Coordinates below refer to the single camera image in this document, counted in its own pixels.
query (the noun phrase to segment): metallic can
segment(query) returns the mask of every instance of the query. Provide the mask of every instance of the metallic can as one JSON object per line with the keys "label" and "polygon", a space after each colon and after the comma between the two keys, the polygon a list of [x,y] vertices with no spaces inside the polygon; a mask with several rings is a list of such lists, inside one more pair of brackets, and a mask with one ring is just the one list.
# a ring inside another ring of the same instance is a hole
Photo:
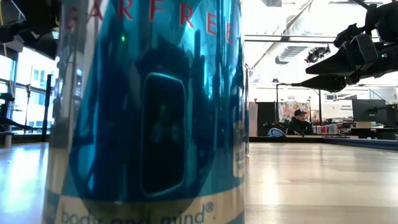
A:
{"label": "metallic can", "polygon": [[43,223],[244,223],[241,1],[68,0]]}

